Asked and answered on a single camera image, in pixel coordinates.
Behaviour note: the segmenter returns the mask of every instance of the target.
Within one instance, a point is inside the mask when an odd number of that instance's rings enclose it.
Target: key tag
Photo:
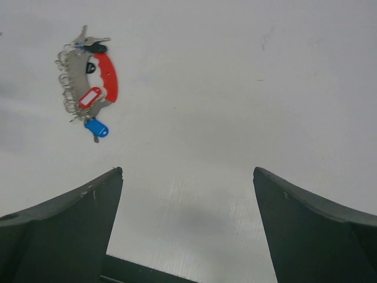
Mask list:
[[[117,101],[118,79],[108,49],[102,44],[110,38],[87,37],[86,33],[84,25],[80,35],[64,46],[55,63],[61,72],[59,82],[64,89],[65,110],[74,115],[71,121],[83,121],[98,142],[99,137],[108,135],[108,128],[96,117],[102,108]],[[96,64],[89,62],[90,58],[95,58]],[[97,70],[102,84],[90,85],[88,76]]]

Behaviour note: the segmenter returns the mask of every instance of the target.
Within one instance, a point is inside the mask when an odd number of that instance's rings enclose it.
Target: white surface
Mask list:
[[[373,0],[1,1],[0,214],[121,166],[110,254],[275,282],[255,166],[377,214],[376,13]],[[68,122],[54,64],[84,24],[112,38],[120,81],[100,144]]]

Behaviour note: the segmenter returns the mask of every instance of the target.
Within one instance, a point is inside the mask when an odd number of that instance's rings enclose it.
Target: keychain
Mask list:
[[[92,132],[94,141],[108,135],[108,128],[96,118],[100,110],[118,97],[118,80],[114,66],[107,56],[107,47],[102,42],[110,38],[86,37],[84,25],[80,35],[64,46],[55,61],[62,72],[59,76],[64,92],[64,107],[75,117],[71,120],[84,122],[85,128]],[[89,62],[95,58],[98,65]],[[88,75],[99,70],[103,85],[90,86]]]

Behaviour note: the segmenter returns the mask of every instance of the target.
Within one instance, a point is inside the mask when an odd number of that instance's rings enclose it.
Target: red key tag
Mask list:
[[[78,105],[82,109],[89,108],[101,94],[102,91],[99,87],[92,87],[83,97],[81,97],[81,99],[78,101]]]

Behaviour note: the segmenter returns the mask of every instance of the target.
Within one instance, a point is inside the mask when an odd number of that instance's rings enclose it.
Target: white label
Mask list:
[[[88,105],[90,101],[92,101],[92,99],[97,95],[97,93],[92,90],[90,91],[82,100],[81,100],[81,103],[83,103],[83,105]]]

